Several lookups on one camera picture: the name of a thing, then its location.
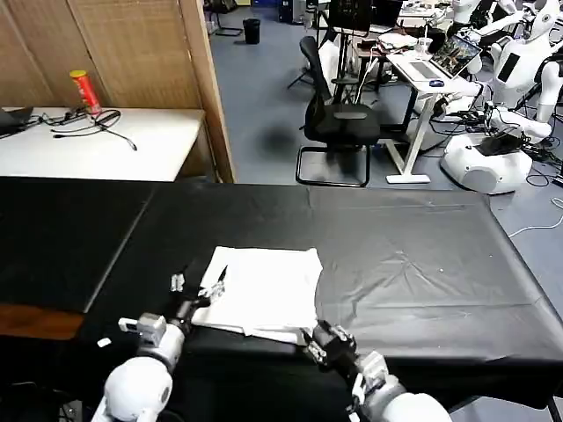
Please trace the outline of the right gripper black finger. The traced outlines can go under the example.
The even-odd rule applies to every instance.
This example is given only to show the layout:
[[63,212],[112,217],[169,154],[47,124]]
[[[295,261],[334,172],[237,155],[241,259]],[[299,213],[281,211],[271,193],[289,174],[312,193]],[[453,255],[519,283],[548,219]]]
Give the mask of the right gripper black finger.
[[300,329],[304,341],[305,351],[318,366],[326,365],[326,351],[304,328]]
[[333,335],[339,339],[342,344],[345,344],[347,348],[350,350],[356,350],[356,341],[355,337],[347,332],[342,326],[340,325],[333,325],[331,328],[331,332]]

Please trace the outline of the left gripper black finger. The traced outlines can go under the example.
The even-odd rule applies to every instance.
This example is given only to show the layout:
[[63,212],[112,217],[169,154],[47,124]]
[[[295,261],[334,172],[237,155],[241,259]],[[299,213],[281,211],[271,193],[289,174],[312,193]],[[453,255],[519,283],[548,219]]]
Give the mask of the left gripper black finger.
[[197,296],[199,303],[211,304],[218,299],[225,291],[224,281],[227,275],[228,266],[221,271],[217,281],[209,287],[200,287]]
[[187,299],[194,299],[198,295],[198,274],[192,265],[183,266],[171,276],[170,291]]

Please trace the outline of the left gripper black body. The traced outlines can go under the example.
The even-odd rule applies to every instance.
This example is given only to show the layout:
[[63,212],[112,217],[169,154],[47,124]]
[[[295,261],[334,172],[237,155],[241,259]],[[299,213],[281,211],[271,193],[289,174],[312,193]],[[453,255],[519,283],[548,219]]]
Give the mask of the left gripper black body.
[[179,327],[180,329],[190,329],[192,327],[192,319],[195,312],[198,309],[209,307],[210,304],[211,299],[207,296],[173,296],[172,324]]

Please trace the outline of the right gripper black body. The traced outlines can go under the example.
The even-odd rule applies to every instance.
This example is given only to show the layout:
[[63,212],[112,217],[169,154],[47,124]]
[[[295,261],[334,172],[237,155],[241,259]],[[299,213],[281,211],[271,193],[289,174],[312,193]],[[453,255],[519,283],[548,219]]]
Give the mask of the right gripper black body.
[[355,367],[356,350],[350,350],[331,332],[332,324],[319,319],[312,330],[312,337],[326,351],[326,365],[319,366],[321,371],[335,371],[345,381],[353,381],[358,371]]

